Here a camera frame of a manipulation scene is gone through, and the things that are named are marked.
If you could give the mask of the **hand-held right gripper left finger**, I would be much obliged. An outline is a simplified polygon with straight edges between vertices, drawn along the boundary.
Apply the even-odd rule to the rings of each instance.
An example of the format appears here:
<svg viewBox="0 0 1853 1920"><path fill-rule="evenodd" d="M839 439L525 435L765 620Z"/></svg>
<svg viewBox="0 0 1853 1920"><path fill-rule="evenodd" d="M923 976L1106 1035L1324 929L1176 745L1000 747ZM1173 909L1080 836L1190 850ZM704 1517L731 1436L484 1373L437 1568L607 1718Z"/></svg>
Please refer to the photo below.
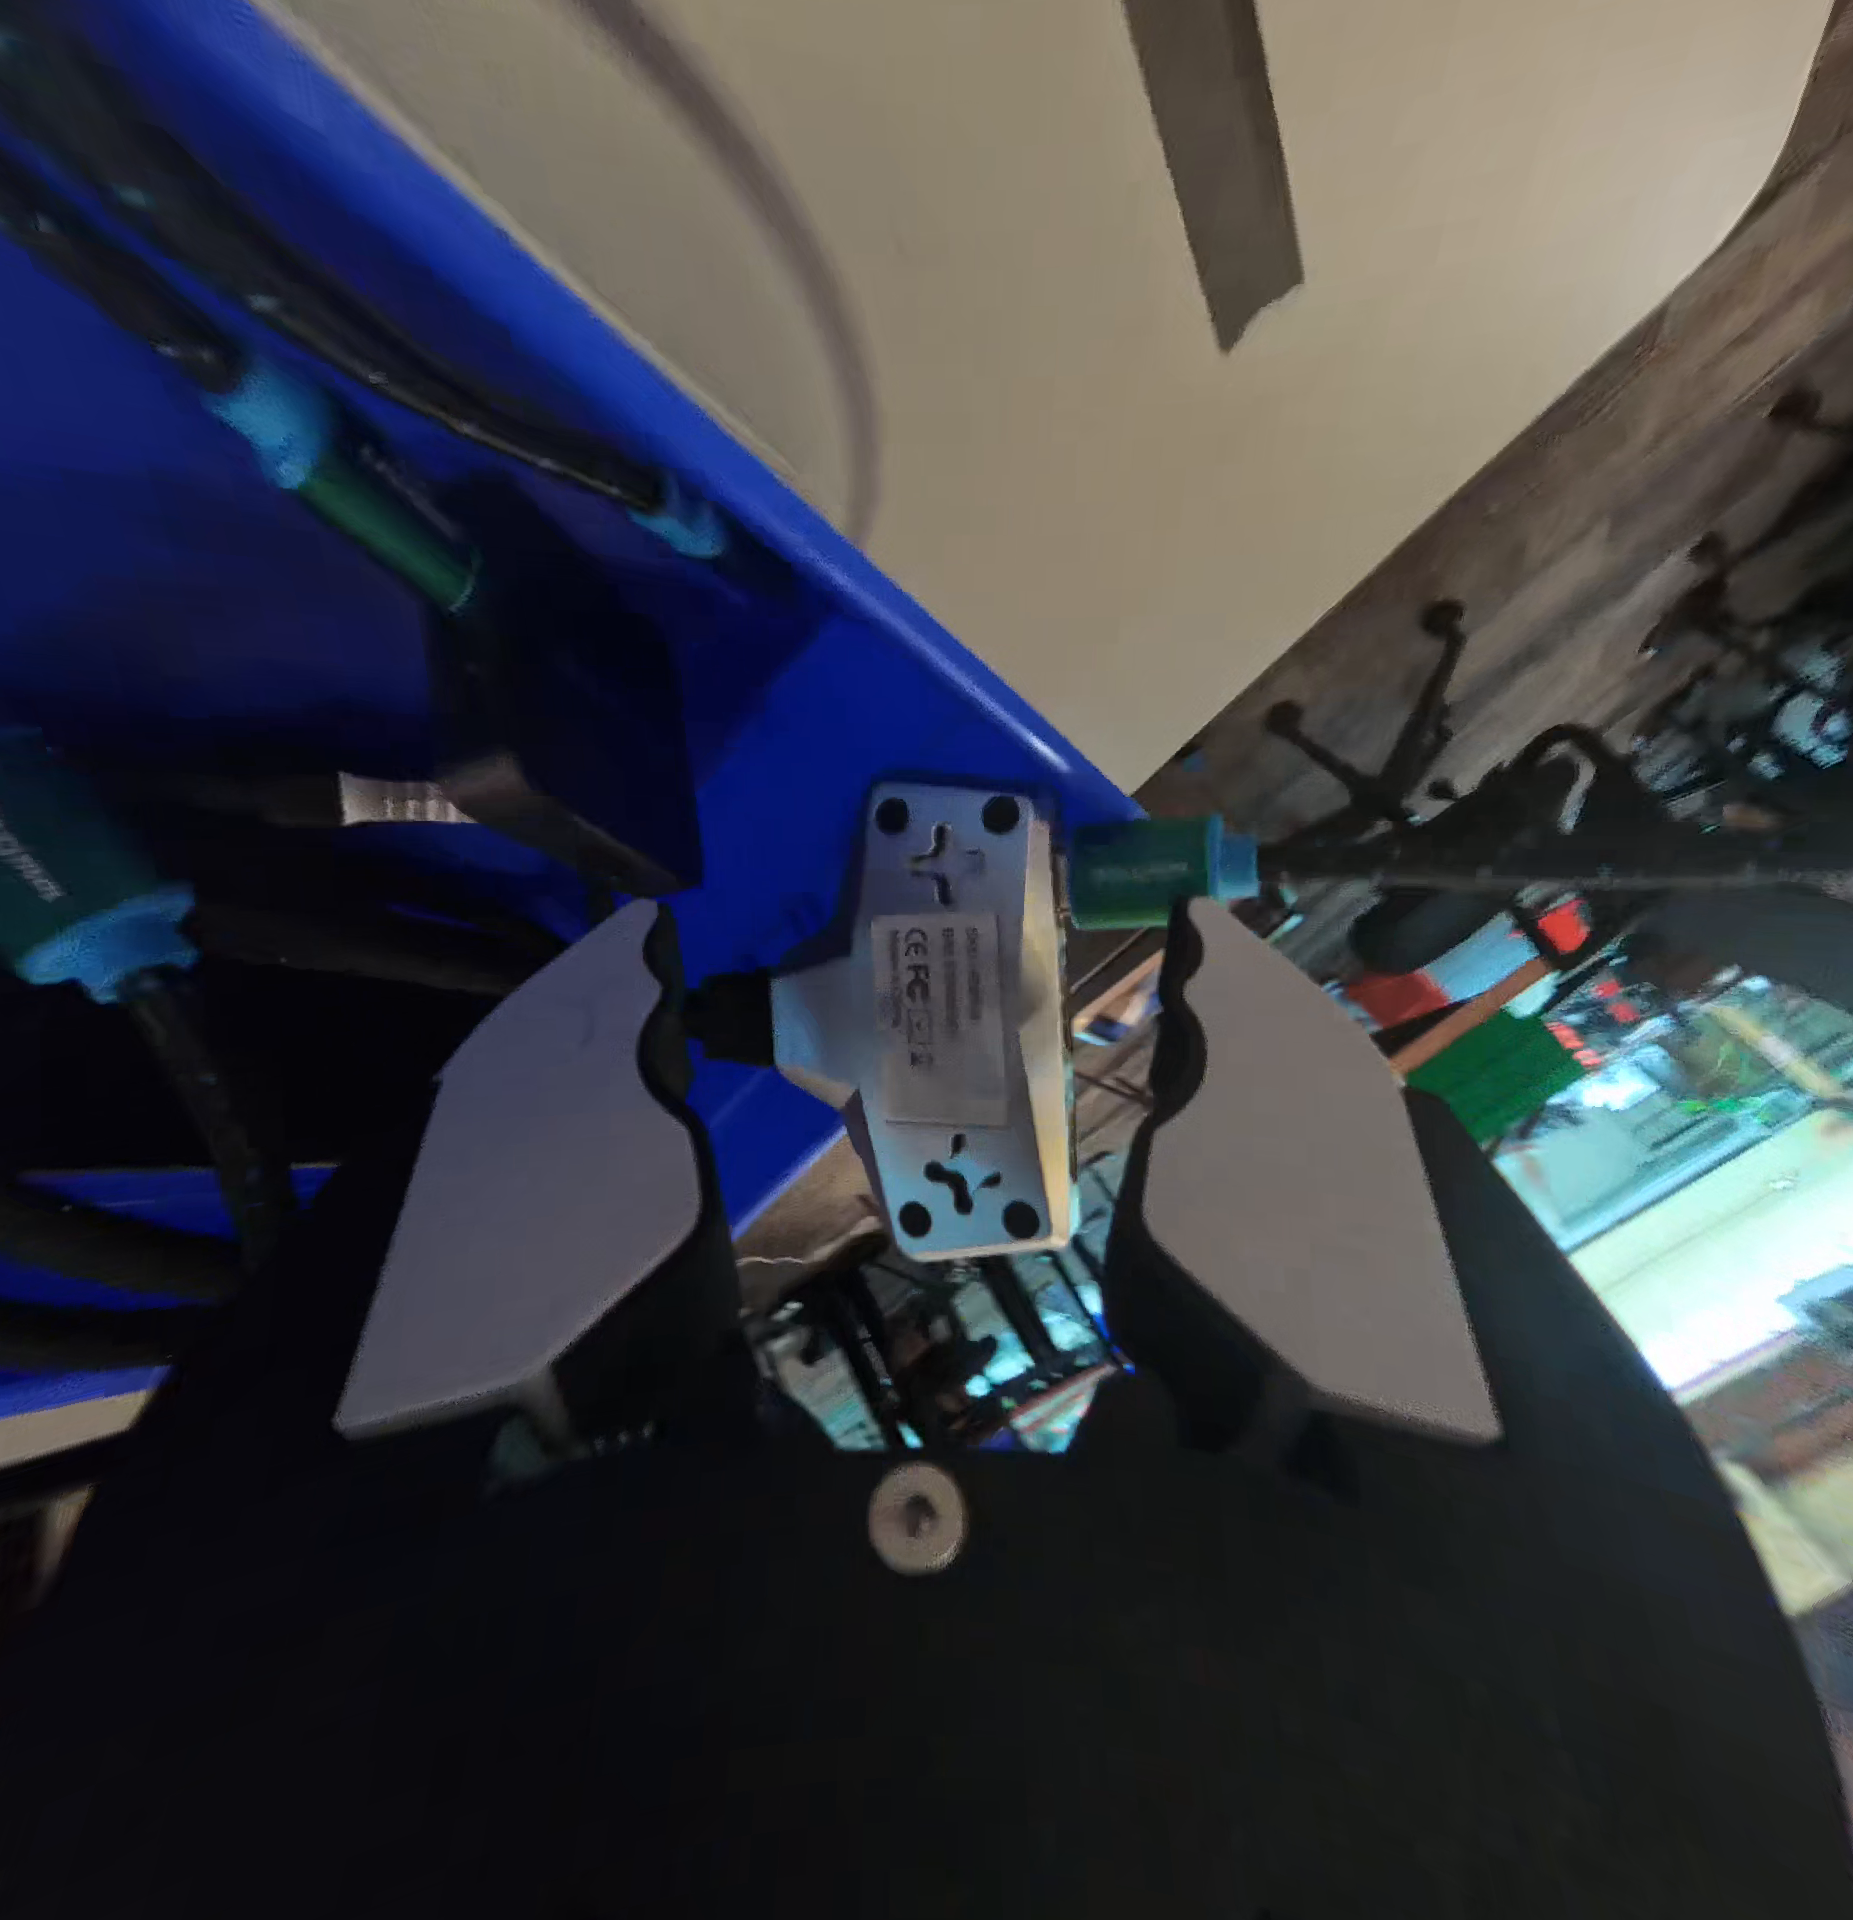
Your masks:
<svg viewBox="0 0 1853 1920"><path fill-rule="evenodd" d="M738 1332L692 1107L675 914L620 909L440 1071L335 1409L351 1440L483 1414L554 1451L661 1429Z"/></svg>

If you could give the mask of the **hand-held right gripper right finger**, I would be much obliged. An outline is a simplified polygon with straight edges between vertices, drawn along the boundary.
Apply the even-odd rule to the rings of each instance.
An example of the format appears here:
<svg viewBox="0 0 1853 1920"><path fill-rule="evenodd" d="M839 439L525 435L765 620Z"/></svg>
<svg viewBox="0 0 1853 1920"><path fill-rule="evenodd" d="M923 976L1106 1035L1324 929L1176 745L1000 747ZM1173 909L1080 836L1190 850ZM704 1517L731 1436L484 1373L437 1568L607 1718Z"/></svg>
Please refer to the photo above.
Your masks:
<svg viewBox="0 0 1853 1920"><path fill-rule="evenodd" d="M1227 907L1167 927L1108 1329L1202 1452L1340 1416L1463 1449L1505 1425L1389 1062Z"/></svg>

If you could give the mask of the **silver hub adapter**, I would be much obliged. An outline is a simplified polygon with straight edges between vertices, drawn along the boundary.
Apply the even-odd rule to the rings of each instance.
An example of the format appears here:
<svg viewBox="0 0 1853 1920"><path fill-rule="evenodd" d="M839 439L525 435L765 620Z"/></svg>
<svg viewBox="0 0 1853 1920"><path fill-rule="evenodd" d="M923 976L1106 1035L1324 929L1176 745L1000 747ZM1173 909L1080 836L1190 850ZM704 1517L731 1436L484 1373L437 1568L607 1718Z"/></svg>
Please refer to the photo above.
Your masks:
<svg viewBox="0 0 1853 1920"><path fill-rule="evenodd" d="M1079 1215L1063 865L1038 803L880 780L844 949L770 986L774 1068L848 1120L921 1264L1065 1247Z"/></svg>

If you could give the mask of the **blue plastic bin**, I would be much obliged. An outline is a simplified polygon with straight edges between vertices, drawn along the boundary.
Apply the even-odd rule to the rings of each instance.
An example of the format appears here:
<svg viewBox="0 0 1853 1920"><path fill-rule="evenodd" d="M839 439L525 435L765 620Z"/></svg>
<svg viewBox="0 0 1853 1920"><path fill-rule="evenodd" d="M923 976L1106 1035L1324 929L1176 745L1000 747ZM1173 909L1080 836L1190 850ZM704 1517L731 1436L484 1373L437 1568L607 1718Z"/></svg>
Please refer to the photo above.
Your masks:
<svg viewBox="0 0 1853 1920"><path fill-rule="evenodd" d="M472 477L673 651L696 972L830 925L886 776L1134 817L266 4L0 4L0 1410L175 1357L633 900L434 780Z"/></svg>

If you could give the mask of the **green corrugated bin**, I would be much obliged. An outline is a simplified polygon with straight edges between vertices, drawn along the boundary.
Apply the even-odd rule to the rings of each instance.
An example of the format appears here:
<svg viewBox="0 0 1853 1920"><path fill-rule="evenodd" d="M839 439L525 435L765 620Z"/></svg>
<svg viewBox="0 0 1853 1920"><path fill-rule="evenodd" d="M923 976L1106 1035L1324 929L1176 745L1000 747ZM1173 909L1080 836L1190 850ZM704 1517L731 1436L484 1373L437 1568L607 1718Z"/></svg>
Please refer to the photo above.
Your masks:
<svg viewBox="0 0 1853 1920"><path fill-rule="evenodd" d="M1547 1020L1497 1012L1409 1073L1405 1085L1445 1104L1474 1144L1490 1148L1585 1076L1579 1054Z"/></svg>

